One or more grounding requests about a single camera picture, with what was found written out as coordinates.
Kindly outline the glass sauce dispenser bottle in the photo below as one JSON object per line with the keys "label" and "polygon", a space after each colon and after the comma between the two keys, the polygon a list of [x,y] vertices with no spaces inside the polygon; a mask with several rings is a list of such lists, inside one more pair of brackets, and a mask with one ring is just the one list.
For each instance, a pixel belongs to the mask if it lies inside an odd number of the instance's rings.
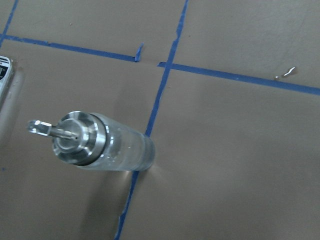
{"label": "glass sauce dispenser bottle", "polygon": [[150,137],[98,113],[72,111],[57,125],[31,120],[30,133],[52,138],[54,154],[64,163],[95,171],[144,171],[155,145]]}

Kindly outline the digital kitchen scale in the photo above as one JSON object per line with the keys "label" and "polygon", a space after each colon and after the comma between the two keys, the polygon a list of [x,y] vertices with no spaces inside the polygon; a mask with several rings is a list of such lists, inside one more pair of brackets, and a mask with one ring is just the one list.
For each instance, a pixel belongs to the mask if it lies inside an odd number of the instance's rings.
{"label": "digital kitchen scale", "polygon": [[0,56],[0,108],[3,107],[11,79],[14,74],[13,61],[6,57]]}

